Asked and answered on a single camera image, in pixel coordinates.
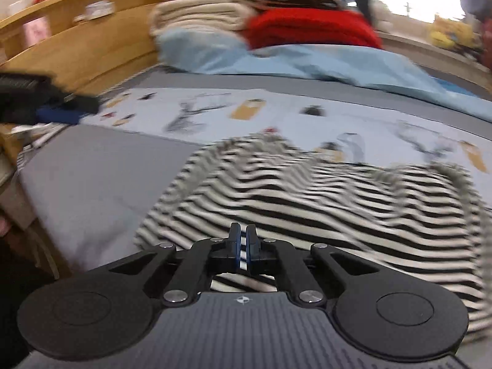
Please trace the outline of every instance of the red folded towel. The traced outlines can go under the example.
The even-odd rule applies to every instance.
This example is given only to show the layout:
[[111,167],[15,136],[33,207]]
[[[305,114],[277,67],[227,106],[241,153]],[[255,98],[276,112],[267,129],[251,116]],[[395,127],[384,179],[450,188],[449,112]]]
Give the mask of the red folded towel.
[[381,49],[364,17],[348,10],[276,8],[250,20],[243,35],[252,49],[282,44],[346,44]]

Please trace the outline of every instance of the stack of blankets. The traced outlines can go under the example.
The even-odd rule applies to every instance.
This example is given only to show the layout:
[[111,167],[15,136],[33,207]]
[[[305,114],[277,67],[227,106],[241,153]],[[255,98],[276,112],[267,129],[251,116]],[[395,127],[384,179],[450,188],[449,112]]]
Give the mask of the stack of blankets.
[[171,29],[227,34],[251,49],[291,44],[381,48],[362,14],[345,0],[164,0],[150,18],[151,35]]

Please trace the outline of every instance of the black and white striped fabric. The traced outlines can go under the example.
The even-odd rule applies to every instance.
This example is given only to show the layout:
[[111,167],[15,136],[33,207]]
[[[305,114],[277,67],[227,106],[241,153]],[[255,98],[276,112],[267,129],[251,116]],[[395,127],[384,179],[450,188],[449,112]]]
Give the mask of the black and white striped fabric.
[[[231,222],[297,248],[327,243],[455,292],[468,332],[492,323],[485,277],[490,215],[461,167],[390,169],[334,163],[272,134],[206,146],[190,157],[137,231],[142,248],[227,237]],[[221,291],[274,291],[272,278],[219,276]]]

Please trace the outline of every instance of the screw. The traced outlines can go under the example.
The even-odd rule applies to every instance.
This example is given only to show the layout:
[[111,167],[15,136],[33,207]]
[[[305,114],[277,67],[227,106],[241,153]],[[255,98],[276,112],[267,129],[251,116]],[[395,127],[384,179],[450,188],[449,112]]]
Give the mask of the screw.
[[299,294],[299,299],[305,303],[319,303],[323,299],[323,294],[316,290],[304,290]]
[[169,290],[164,294],[164,299],[169,303],[182,303],[188,298],[183,290]]
[[161,244],[159,244],[159,247],[161,247],[161,248],[173,248],[174,244],[173,243],[161,243]]

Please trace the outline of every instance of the gray bed sheet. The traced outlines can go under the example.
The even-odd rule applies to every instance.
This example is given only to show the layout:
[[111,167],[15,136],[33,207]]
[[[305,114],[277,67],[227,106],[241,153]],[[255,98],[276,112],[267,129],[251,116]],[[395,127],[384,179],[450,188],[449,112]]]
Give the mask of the gray bed sheet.
[[[492,124],[408,97],[336,82],[267,76],[210,76],[154,68],[128,87],[264,88],[320,97],[433,119],[492,140]],[[121,88],[108,93],[120,93]],[[137,251],[135,230],[198,145],[78,125],[43,147],[21,180],[52,241],[75,270],[85,271]],[[458,355],[473,369],[492,368],[489,339],[464,345]]]

